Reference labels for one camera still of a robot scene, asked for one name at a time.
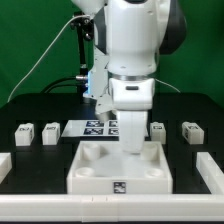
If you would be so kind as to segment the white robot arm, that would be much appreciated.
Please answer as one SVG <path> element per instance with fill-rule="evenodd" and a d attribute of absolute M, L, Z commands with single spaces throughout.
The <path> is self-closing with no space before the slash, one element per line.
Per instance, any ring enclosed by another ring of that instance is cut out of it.
<path fill-rule="evenodd" d="M 178 0 L 71 0 L 93 32 L 94 64 L 83 96 L 96 101 L 98 119 L 116 114 L 119 146 L 143 149 L 153 107 L 159 56 L 171 54 L 186 37 Z"/>

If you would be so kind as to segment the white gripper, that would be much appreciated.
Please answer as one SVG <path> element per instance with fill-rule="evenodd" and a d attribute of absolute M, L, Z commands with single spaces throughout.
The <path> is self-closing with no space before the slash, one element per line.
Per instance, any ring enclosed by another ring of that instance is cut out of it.
<path fill-rule="evenodd" d="M 148 111 L 153 107 L 155 80 L 121 81 L 110 79 L 110 94 L 119 126 L 119 144 L 123 151 L 139 153 L 143 149 Z"/>

